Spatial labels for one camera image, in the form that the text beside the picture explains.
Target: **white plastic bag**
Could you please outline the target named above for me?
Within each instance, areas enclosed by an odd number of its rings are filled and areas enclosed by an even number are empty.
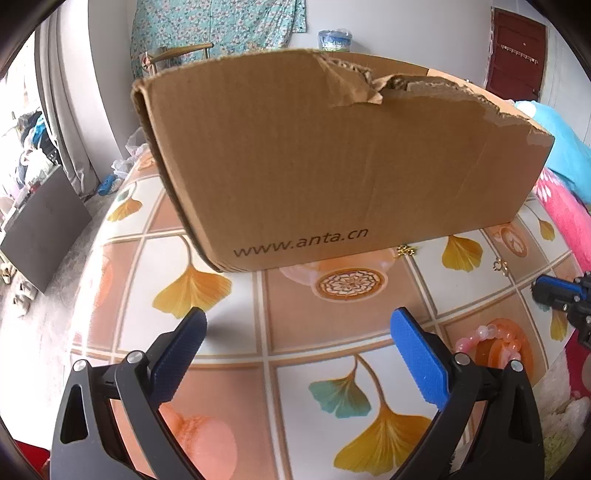
[[[113,174],[117,175],[120,179],[125,180],[135,163],[134,157],[129,157],[127,160],[115,160],[111,165],[113,168]]]
[[[125,144],[125,148],[129,152],[129,155],[135,155],[136,150],[146,143],[146,136],[144,130],[139,127],[135,132],[131,134],[131,137]]]

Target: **blue container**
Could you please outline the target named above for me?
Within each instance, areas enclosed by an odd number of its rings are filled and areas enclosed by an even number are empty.
[[[349,51],[353,35],[349,30],[320,30],[318,32],[318,48],[326,51]]]

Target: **blue gripper pad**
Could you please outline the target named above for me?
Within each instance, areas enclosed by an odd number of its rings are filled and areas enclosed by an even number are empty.
[[[175,331],[161,335],[154,342],[154,346],[161,338],[170,342],[151,371],[150,403],[155,408],[173,399],[181,380],[205,339],[206,332],[205,313],[200,309],[192,308]]]
[[[536,282],[546,283],[548,285],[551,285],[552,287],[563,288],[571,292],[573,295],[578,295],[583,300],[587,300],[586,290],[584,290],[583,287],[581,287],[581,285],[578,285],[576,283],[569,282],[567,280],[561,280],[560,278],[556,277],[550,277],[549,275],[540,275],[537,278]]]
[[[443,410],[449,398],[447,370],[407,309],[394,310],[390,334],[425,401]]]

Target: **floral curtain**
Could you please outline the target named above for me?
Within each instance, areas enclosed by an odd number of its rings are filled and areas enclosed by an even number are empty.
[[[138,0],[131,36],[134,76],[139,56],[157,47],[211,41],[213,57],[285,47],[291,33],[306,31],[305,0]],[[201,60],[195,52],[177,64]]]

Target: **metal screw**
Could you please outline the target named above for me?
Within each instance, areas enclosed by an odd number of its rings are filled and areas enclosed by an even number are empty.
[[[523,364],[519,360],[511,360],[511,368],[516,372],[523,371]]]
[[[74,372],[82,372],[86,368],[86,360],[76,360],[72,368]]]
[[[458,365],[465,367],[470,363],[470,357],[467,356],[464,352],[456,353],[453,357]]]
[[[139,362],[142,358],[144,357],[144,353],[140,352],[139,350],[135,350],[133,352],[131,352],[128,356],[127,356],[127,361],[130,364],[136,364],[137,362]]]

